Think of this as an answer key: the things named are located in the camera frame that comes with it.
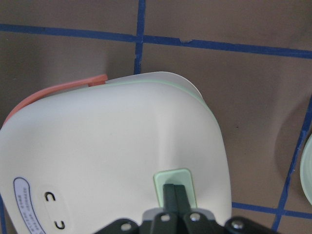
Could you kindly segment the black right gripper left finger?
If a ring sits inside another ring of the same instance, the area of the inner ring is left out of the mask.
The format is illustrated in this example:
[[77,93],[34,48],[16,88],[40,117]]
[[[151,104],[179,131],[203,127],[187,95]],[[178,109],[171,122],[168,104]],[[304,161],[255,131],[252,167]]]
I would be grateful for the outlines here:
[[98,234],[176,234],[178,225],[176,185],[163,186],[163,208],[153,208],[143,213],[142,223],[121,218],[113,221]]

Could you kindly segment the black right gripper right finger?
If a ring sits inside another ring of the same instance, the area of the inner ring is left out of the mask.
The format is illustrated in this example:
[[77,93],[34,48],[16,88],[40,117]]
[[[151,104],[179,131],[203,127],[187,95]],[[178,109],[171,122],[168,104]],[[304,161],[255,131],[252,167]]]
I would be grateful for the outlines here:
[[217,223],[215,215],[202,208],[191,208],[183,185],[175,185],[178,217],[188,234],[228,234],[225,227]]

